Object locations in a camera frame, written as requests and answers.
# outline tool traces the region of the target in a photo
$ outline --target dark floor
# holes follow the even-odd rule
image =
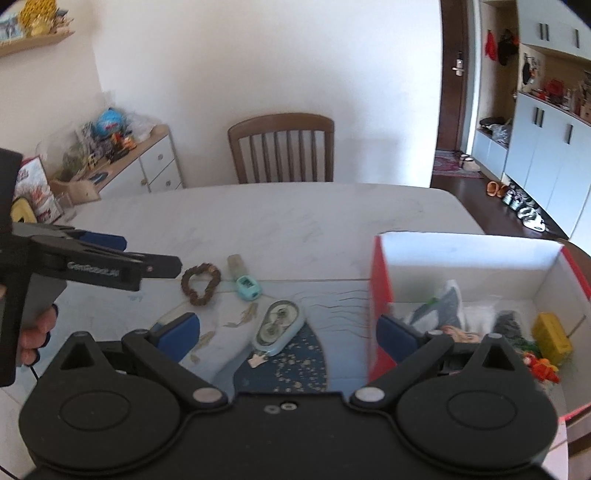
[[[507,205],[497,197],[486,194],[485,179],[463,179],[434,175],[431,188],[445,190],[456,197],[476,220],[487,235],[525,236],[554,240],[567,237],[558,226],[548,220],[548,229],[552,232],[538,233],[523,226]]]

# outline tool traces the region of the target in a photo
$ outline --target door handle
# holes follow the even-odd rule
[[[452,67],[452,70],[456,72],[456,75],[462,77],[464,75],[464,60],[460,57],[462,56],[462,52],[458,52],[458,58],[456,59],[456,66]]]
[[[568,143],[568,145],[570,145],[570,142],[573,139],[573,130],[574,130],[574,125],[569,125],[569,130],[566,135],[566,143]]]

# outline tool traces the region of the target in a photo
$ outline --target yellow box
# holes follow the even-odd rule
[[[573,351],[573,345],[554,313],[540,313],[531,334],[538,342],[542,356],[552,365],[559,367]]]

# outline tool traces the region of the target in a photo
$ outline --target doorway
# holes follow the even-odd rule
[[[460,150],[466,115],[468,10],[466,0],[441,0],[443,72],[437,150]]]

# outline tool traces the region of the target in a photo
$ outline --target floor mat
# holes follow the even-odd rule
[[[481,179],[482,173],[479,171],[466,171],[460,167],[460,161],[455,154],[441,154],[435,155],[435,162],[433,163],[433,175],[441,175],[444,177],[461,177],[465,179]]]

